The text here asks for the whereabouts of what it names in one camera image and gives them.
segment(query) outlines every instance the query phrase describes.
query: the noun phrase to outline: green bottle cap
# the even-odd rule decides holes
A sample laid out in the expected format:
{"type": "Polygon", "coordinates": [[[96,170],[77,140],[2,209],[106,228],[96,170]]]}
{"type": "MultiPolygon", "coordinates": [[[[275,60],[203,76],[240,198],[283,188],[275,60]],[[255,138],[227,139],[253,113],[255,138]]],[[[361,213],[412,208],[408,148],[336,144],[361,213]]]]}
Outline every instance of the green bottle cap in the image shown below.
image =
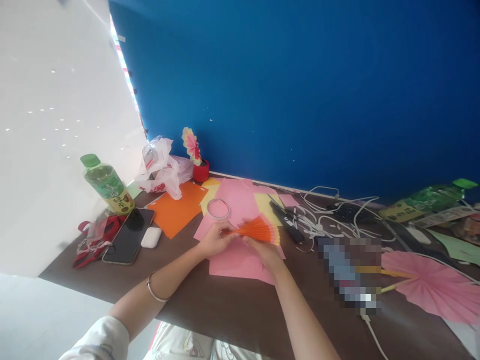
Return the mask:
{"type": "Polygon", "coordinates": [[[80,158],[80,161],[82,162],[83,166],[85,166],[86,168],[93,168],[93,167],[96,167],[98,164],[100,164],[100,159],[95,154],[83,155],[80,158]]]}
{"type": "Polygon", "coordinates": [[[459,178],[457,180],[452,181],[453,185],[458,186],[459,188],[462,189],[473,189],[478,186],[476,182],[464,179],[464,178],[459,178]]]}

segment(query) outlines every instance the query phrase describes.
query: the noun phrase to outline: plastic bottle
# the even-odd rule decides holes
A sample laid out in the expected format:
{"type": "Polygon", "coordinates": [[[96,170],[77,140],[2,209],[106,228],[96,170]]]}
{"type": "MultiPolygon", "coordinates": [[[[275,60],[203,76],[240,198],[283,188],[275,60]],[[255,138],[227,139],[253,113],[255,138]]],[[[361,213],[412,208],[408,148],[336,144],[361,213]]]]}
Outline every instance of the plastic bottle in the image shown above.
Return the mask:
{"type": "Polygon", "coordinates": [[[449,185],[429,186],[380,210],[379,214],[384,219],[403,223],[455,204],[465,197],[466,189],[476,186],[478,184],[464,178],[454,180],[449,185]]]}
{"type": "Polygon", "coordinates": [[[126,215],[134,209],[134,200],[111,165],[100,162],[95,154],[83,155],[80,161],[86,167],[83,177],[114,213],[126,215]]]}

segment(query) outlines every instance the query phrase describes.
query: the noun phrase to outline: hand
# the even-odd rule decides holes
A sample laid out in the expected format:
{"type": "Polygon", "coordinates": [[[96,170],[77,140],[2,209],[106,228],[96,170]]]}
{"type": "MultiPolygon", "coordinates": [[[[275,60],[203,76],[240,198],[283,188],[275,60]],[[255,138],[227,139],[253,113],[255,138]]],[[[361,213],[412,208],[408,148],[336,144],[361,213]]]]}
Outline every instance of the hand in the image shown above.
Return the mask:
{"type": "Polygon", "coordinates": [[[233,239],[240,236],[235,232],[225,235],[225,232],[234,230],[237,229],[228,220],[214,222],[197,245],[197,248],[205,258],[221,253],[230,245],[233,239]]]}
{"type": "Polygon", "coordinates": [[[245,245],[255,249],[263,264],[272,274],[285,267],[284,261],[280,257],[279,251],[274,244],[257,241],[249,236],[244,236],[242,240],[245,245]]]}

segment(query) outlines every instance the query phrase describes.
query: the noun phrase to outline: bracelet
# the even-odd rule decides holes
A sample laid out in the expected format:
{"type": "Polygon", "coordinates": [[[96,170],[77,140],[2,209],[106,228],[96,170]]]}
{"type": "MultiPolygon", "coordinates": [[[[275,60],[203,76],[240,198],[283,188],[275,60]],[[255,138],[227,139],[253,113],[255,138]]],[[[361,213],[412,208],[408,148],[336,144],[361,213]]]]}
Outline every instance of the bracelet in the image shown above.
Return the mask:
{"type": "Polygon", "coordinates": [[[152,278],[152,275],[153,275],[153,274],[155,274],[155,271],[152,272],[152,273],[150,274],[150,276],[148,277],[148,281],[146,282],[146,286],[148,287],[148,290],[150,291],[150,294],[153,296],[153,298],[154,298],[155,300],[157,300],[158,302],[161,302],[161,303],[166,303],[168,300],[170,300],[170,298],[162,299],[162,298],[157,297],[157,296],[154,294],[154,292],[152,291],[152,288],[150,287],[150,282],[151,282],[150,279],[152,278]]]}

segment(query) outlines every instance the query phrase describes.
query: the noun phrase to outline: paper fan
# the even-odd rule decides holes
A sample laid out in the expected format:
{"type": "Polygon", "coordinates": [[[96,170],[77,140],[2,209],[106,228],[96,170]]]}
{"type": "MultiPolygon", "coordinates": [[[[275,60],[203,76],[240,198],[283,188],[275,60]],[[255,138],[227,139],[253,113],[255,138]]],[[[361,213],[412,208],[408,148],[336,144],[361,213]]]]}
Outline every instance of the paper fan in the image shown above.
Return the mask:
{"type": "Polygon", "coordinates": [[[189,127],[184,127],[181,134],[183,139],[183,146],[186,147],[186,152],[190,155],[190,160],[197,166],[202,163],[202,158],[200,157],[199,143],[197,142],[197,137],[194,135],[193,131],[189,127]]]}
{"type": "Polygon", "coordinates": [[[480,315],[480,286],[454,269],[411,252],[381,255],[382,268],[415,275],[396,286],[406,299],[427,313],[446,320],[476,324],[480,315]]]}
{"type": "Polygon", "coordinates": [[[272,225],[269,219],[262,213],[234,232],[255,240],[280,245],[279,229],[272,225]]]}

